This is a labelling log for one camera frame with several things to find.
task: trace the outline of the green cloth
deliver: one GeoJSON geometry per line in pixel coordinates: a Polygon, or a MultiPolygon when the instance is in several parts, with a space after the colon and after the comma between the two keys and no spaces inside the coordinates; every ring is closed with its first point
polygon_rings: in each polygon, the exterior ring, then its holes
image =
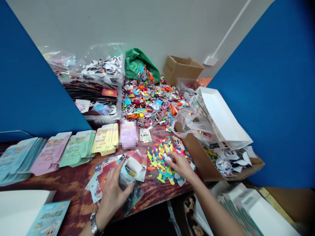
{"type": "Polygon", "coordinates": [[[138,73],[143,66],[146,66],[147,70],[153,74],[154,81],[159,82],[161,80],[160,72],[144,52],[138,48],[126,51],[125,70],[127,78],[139,79],[138,73]]]}

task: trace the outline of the hand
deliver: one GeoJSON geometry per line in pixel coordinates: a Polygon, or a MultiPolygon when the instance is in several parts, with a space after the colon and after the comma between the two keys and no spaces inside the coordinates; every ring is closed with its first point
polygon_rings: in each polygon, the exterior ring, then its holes
{"type": "Polygon", "coordinates": [[[180,174],[180,176],[188,181],[191,181],[193,177],[197,176],[186,157],[179,155],[176,152],[169,152],[167,155],[171,157],[172,161],[166,160],[166,163],[180,174]]]}
{"type": "Polygon", "coordinates": [[[120,162],[119,165],[111,169],[107,175],[103,197],[95,216],[96,225],[100,231],[104,230],[105,226],[112,219],[115,213],[126,202],[136,183],[136,181],[134,181],[132,184],[128,185],[125,191],[122,191],[118,186],[120,169],[124,162],[125,160],[120,162]]]}

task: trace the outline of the table surface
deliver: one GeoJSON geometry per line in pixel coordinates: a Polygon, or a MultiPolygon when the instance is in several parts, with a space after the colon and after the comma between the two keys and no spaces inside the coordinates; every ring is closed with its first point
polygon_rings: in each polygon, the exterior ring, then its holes
{"type": "MultiPolygon", "coordinates": [[[[160,139],[174,135],[173,133],[167,132],[165,126],[156,126],[150,130],[150,133],[152,142],[143,143],[142,141],[139,141],[137,149],[139,149],[142,154],[147,154],[148,150],[151,151],[154,145],[159,143],[160,139]]],[[[114,155],[123,154],[125,152],[127,151],[119,148],[114,155]]],[[[54,202],[71,200],[69,209],[61,225],[59,235],[78,235],[85,224],[89,222],[90,215],[96,207],[96,204],[93,204],[92,202],[91,192],[86,190],[85,187],[95,173],[94,167],[108,157],[109,156],[101,156],[99,154],[90,162],[75,168],[62,167],[55,172],[45,175],[32,175],[25,181],[6,187],[0,187],[0,191],[24,189],[56,190],[57,192],[53,199],[54,202]]],[[[144,195],[141,198],[138,207],[133,209],[128,216],[193,189],[188,182],[182,187],[178,184],[172,186],[169,181],[162,183],[157,179],[158,175],[159,172],[157,169],[147,170],[145,181],[137,182],[144,195]]],[[[117,221],[120,219],[121,218],[118,216],[115,216],[113,220],[117,221]]]]}

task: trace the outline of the metal watch band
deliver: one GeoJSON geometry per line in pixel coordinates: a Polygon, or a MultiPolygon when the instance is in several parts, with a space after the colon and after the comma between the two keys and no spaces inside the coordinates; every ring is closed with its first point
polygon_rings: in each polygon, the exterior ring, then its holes
{"type": "Polygon", "coordinates": [[[98,207],[93,211],[91,217],[90,217],[90,220],[91,220],[91,228],[92,228],[92,234],[94,236],[102,236],[103,235],[103,232],[100,232],[97,228],[97,225],[96,225],[96,220],[95,220],[95,215],[98,211],[98,207]]]}

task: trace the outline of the blue partition wall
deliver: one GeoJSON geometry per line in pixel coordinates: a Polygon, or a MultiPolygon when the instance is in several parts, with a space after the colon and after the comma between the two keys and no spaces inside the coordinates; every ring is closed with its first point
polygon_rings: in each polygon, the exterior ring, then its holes
{"type": "Polygon", "coordinates": [[[209,84],[266,162],[249,178],[261,186],[315,187],[315,27],[303,2],[276,0],[209,84]]]}
{"type": "MultiPolygon", "coordinates": [[[[0,132],[49,137],[91,129],[5,0],[0,22],[0,132]]],[[[26,138],[0,134],[0,142],[26,138]]]]}

